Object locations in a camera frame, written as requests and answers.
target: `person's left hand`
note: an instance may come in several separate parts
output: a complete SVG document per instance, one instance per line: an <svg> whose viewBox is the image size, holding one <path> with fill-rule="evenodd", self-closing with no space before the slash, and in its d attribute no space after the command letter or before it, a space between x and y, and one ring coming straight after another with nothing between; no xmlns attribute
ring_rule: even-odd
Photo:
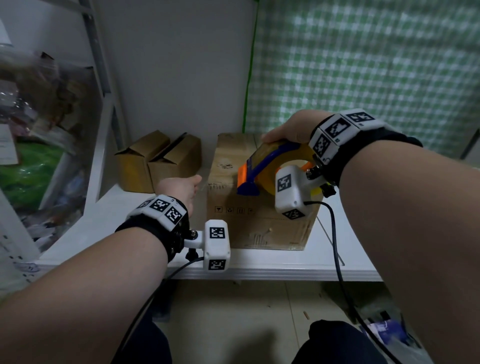
<svg viewBox="0 0 480 364"><path fill-rule="evenodd" d="M190 178L165 178L155 186L156 194L166 194L174 197L187 207L188 216L193 213L193 198L198 190L198 184L202 180L199 175Z"/></svg>

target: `hand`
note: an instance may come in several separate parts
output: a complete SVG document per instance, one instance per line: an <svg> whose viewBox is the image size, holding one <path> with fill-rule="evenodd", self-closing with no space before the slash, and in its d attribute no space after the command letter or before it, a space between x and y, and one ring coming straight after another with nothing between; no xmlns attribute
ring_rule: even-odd
<svg viewBox="0 0 480 364"><path fill-rule="evenodd" d="M297 111L286 123L262 135L262 141L272 143L280 139L288 139L291 142L308 143L315 127L330 115L333 113L322 110Z"/></svg>
<svg viewBox="0 0 480 364"><path fill-rule="evenodd" d="M165 178L155 187L156 194L166 194L183 202L187 207L188 216L193 213L193 198L198 190L202 177L195 175L190 178Z"/></svg>

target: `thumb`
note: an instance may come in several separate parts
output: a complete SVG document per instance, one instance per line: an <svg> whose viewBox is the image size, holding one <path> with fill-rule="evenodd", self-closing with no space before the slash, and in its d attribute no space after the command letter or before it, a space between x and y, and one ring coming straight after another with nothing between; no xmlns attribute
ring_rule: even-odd
<svg viewBox="0 0 480 364"><path fill-rule="evenodd" d="M202 181L202 176L199 174L195 174L194 176L191 176L190 181L192 181L193 185L196 187L201 181Z"/></svg>
<svg viewBox="0 0 480 364"><path fill-rule="evenodd" d="M275 129L270 130L267 134L262 135L262 142L273 143L280 139L285 139L285 124L282 124Z"/></svg>

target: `cardboard box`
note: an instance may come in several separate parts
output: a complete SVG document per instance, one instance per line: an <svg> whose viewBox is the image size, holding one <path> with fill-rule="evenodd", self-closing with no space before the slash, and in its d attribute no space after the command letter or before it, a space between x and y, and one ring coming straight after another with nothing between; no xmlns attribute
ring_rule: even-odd
<svg viewBox="0 0 480 364"><path fill-rule="evenodd" d="M148 162L152 182L169 177L191 177L202 166L202 143L184 133Z"/></svg>
<svg viewBox="0 0 480 364"><path fill-rule="evenodd" d="M238 168L260 146L260 135L223 133L218 136L208 177L207 219L228 224L232 248L303 250L315 222L318 206L300 220L289 220L275 210L275 196L237 195Z"/></svg>
<svg viewBox="0 0 480 364"><path fill-rule="evenodd" d="M130 147L117 152L120 171L120 187L124 191L154 192L148 171L148 161L170 144L170 138L155 130L137 140Z"/></svg>

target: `green plastic bag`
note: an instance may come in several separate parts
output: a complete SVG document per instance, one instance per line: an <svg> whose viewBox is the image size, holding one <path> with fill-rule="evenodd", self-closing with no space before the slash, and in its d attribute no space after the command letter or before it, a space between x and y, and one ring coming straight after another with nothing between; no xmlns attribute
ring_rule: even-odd
<svg viewBox="0 0 480 364"><path fill-rule="evenodd" d="M21 164L0 166L0 188L15 210L38 210L63 151L40 143L18 143Z"/></svg>

